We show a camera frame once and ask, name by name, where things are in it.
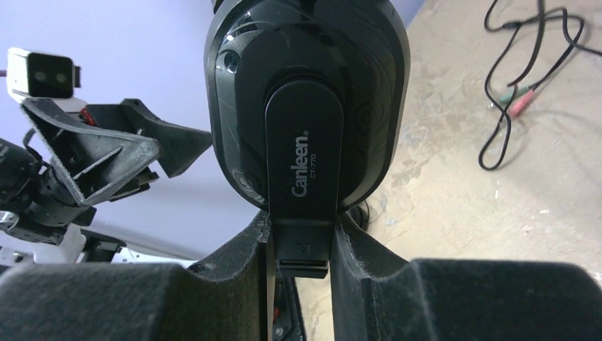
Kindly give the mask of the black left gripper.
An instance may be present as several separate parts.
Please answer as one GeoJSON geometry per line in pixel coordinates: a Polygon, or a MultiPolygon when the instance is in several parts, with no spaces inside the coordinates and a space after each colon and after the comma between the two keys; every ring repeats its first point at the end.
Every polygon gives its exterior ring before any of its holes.
{"type": "Polygon", "coordinates": [[[210,132],[164,121],[139,99],[87,105],[95,126],[51,99],[21,108],[52,156],[1,140],[1,231],[26,242],[58,245],[70,224],[91,225],[99,203],[149,189],[152,162],[174,178],[212,146],[210,132]]]}

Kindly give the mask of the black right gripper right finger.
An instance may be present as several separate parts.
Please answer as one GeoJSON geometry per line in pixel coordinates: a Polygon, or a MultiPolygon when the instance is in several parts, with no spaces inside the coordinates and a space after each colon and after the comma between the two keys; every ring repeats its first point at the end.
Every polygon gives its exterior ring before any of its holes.
{"type": "Polygon", "coordinates": [[[349,216],[331,257],[336,340],[600,340],[601,289],[566,263],[406,261],[349,216]]]}

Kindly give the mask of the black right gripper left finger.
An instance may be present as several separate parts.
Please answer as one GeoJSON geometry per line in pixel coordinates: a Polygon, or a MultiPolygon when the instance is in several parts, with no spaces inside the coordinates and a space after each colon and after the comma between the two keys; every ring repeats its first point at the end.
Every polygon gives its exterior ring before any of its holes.
{"type": "Polygon", "coordinates": [[[189,268],[49,264],[1,277],[2,340],[270,340],[272,317],[264,212],[189,268]]]}

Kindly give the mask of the black headband headset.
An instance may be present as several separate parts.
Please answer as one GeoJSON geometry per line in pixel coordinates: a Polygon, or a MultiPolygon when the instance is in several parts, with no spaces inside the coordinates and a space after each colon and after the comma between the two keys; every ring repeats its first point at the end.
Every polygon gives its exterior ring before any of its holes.
{"type": "Polygon", "coordinates": [[[392,163],[410,46],[390,1],[213,1],[204,68],[231,187],[268,213],[284,276],[324,278],[340,216],[392,163]]]}

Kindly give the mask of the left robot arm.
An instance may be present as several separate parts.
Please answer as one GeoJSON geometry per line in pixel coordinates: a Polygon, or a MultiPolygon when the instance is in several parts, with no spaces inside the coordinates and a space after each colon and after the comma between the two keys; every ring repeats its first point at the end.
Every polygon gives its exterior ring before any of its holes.
{"type": "Polygon", "coordinates": [[[158,162],[183,174],[212,144],[208,131],[172,124],[140,100],[88,104],[29,97],[21,145],[1,142],[1,231],[29,243],[37,264],[109,262],[126,246],[89,230],[97,205],[147,191],[158,162]]]}

